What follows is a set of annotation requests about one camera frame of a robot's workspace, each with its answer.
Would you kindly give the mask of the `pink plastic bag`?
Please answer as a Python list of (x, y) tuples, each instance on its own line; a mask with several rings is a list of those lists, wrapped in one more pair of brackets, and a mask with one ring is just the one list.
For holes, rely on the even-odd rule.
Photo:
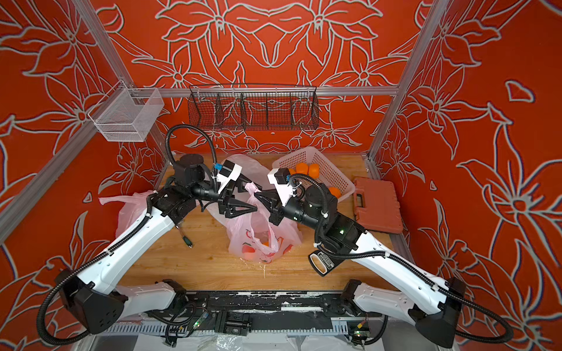
[(142, 213), (146, 212), (146, 199), (149, 195), (155, 194), (154, 190), (141, 193), (133, 193), (132, 195), (120, 195), (113, 197), (100, 197), (99, 202), (102, 206), (107, 203), (122, 203), (123, 206), (119, 210), (118, 225), (115, 237), (121, 234), (132, 225)]
[(303, 235), (295, 222), (284, 219), (279, 225), (269, 222), (269, 212), (254, 196), (258, 190), (254, 184), (247, 184), (250, 197), (247, 203), (256, 206), (257, 212), (232, 219), (227, 225), (230, 240), (228, 251), (241, 258), (241, 246), (249, 243), (260, 256), (256, 263), (269, 264), (302, 244)]

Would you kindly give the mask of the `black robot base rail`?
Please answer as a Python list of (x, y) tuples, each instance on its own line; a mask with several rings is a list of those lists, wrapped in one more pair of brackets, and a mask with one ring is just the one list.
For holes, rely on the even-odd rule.
[(171, 332), (213, 331), (330, 333), (346, 335), (375, 312), (362, 312), (339, 292), (198, 291), (174, 298), (170, 307), (147, 315), (171, 326)]

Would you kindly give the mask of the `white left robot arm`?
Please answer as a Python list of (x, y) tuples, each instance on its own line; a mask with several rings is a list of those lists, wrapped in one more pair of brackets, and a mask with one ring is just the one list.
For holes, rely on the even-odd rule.
[[(56, 284), (40, 305), (36, 319), (37, 333), (46, 344), (71, 345), (90, 334), (106, 331), (123, 317), (164, 311), (178, 303), (184, 289), (170, 279), (137, 288), (118, 284), (152, 244), (179, 225), (197, 206), (205, 208), (215, 203), (228, 219), (257, 210), (256, 206), (234, 196), (235, 190), (242, 191), (250, 183), (241, 165), (229, 160), (219, 163), (216, 154), (212, 155), (210, 168), (200, 154), (186, 154), (174, 159), (170, 138), (181, 128), (180, 124), (171, 127), (165, 136), (165, 150), (174, 175), (167, 179), (161, 190), (147, 196), (145, 212), (101, 253), (76, 270), (64, 270), (57, 276)], [(56, 296), (85, 328), (84, 332), (62, 339), (48, 331), (46, 313)]]

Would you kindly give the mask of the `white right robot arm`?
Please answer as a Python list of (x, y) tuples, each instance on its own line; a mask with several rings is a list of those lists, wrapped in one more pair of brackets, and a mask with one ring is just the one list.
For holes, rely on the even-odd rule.
[[(337, 210), (337, 199), (322, 183), (300, 173), (291, 175), (276, 168), (268, 175), (273, 189), (254, 196), (269, 212), (269, 222), (279, 225), (289, 219), (315, 231), (308, 260), (320, 276), (326, 276), (350, 260), (370, 269), (395, 287), (395, 292), (375, 289), (351, 280), (343, 298), (362, 312), (374, 312), (413, 325), (435, 345), (451, 348), (460, 336), (484, 344), (505, 344), (513, 328), (498, 314), (465, 298), (465, 283), (426, 272), (382, 244), (371, 232)], [(470, 308), (496, 321), (500, 336), (479, 336), (458, 329), (463, 308)]]

